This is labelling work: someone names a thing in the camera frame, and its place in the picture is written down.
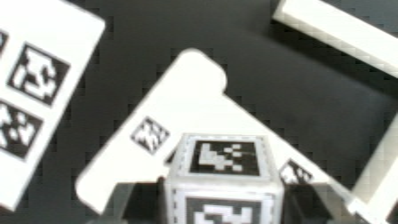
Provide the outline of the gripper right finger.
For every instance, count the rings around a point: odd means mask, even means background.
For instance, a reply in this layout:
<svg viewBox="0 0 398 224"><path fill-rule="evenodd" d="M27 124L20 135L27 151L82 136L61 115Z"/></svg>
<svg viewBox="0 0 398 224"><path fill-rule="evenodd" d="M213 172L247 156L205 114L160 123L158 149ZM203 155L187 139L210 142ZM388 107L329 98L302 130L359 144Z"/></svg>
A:
<svg viewBox="0 0 398 224"><path fill-rule="evenodd" d="M286 186L283 224L350 224L343 199L327 184Z"/></svg>

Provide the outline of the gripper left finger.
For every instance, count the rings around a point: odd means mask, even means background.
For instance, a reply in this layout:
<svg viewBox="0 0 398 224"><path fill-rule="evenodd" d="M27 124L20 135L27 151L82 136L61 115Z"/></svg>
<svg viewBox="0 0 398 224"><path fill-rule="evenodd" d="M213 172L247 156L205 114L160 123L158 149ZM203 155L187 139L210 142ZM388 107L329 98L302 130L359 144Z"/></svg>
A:
<svg viewBox="0 0 398 224"><path fill-rule="evenodd" d="M167 224L164 178L155 183L119 183L103 214L87 224Z"/></svg>

